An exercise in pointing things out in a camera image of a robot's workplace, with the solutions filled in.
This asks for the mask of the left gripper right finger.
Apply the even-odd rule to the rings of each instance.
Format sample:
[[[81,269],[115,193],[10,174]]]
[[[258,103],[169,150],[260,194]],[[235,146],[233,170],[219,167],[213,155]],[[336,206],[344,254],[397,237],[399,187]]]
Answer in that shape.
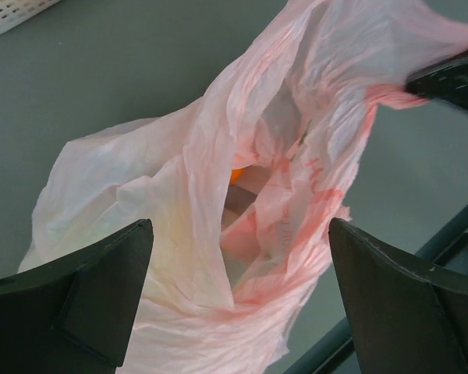
[[[468,276],[334,218],[329,242],[363,373],[468,373]]]

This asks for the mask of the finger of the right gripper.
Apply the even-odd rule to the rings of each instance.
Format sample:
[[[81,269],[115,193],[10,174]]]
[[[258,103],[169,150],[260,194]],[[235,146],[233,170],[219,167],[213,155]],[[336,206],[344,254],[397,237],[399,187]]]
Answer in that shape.
[[[421,98],[442,101],[468,112],[468,52],[412,73],[404,90]]]

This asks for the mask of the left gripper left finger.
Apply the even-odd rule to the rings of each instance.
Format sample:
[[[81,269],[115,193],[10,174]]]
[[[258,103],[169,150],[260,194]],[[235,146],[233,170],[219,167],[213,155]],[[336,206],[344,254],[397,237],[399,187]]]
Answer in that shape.
[[[154,235],[139,220],[0,279],[0,373],[113,373],[137,314]]]

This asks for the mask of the pink plastic bag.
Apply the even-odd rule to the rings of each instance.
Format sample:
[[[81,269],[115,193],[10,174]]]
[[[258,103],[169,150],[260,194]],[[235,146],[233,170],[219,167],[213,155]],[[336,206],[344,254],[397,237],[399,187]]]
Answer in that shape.
[[[379,104],[468,49],[422,1],[290,1],[202,97],[68,142],[27,271],[139,219],[154,244],[124,373],[262,373],[331,265]]]

